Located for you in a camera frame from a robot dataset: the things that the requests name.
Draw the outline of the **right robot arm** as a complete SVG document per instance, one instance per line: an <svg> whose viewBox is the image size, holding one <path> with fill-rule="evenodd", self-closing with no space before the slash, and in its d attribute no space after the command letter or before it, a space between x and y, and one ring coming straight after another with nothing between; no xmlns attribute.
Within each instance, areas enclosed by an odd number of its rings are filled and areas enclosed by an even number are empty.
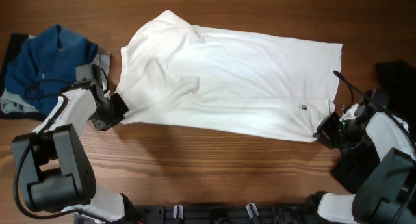
<svg viewBox="0 0 416 224"><path fill-rule="evenodd" d="M305 214L315 223L414 223L415 142L405 121L387 111L389 96L366 91L361 101L332 113L317 128L319 140L340 150L333 176L348 195L317 192Z"/></svg>

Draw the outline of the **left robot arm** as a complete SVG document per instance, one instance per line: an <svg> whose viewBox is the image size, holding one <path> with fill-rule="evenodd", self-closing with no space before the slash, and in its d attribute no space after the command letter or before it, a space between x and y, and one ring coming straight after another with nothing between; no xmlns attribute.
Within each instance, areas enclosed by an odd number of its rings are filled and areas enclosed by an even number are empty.
<svg viewBox="0 0 416 224"><path fill-rule="evenodd" d="M88 121L106 131L129 109L119 94L107 95L109 80L101 67L85 64L75 70L77 81L57 94L50 115L31 133L12 141L16 206L33 219L77 214L79 222L143 223L143 215L126 195L97 185L79 139Z"/></svg>

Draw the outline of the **white t-shirt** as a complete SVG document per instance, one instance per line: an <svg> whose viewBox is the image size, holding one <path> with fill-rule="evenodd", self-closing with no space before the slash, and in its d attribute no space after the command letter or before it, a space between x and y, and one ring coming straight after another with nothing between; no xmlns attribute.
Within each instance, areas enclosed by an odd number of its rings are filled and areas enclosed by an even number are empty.
<svg viewBox="0 0 416 224"><path fill-rule="evenodd" d="M313 142L335 110L342 48L191 25L164 11L121 49L124 123Z"/></svg>

